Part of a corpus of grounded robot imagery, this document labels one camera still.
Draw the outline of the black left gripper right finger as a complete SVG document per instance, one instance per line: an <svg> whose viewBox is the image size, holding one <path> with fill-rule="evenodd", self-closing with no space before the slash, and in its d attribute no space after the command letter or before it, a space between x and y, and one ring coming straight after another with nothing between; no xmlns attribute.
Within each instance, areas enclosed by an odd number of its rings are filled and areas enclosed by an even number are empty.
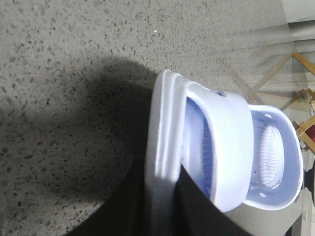
<svg viewBox="0 0 315 236"><path fill-rule="evenodd" d="M249 233L220 212L181 167L174 202L175 236L247 236Z"/></svg>

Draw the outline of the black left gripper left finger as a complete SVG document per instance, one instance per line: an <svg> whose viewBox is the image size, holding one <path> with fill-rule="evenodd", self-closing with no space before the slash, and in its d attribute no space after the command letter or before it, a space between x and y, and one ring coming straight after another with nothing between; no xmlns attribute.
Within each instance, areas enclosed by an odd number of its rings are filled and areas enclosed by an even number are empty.
<svg viewBox="0 0 315 236"><path fill-rule="evenodd" d="M123 181L103 203L67 236L143 235L143 159L135 159Z"/></svg>

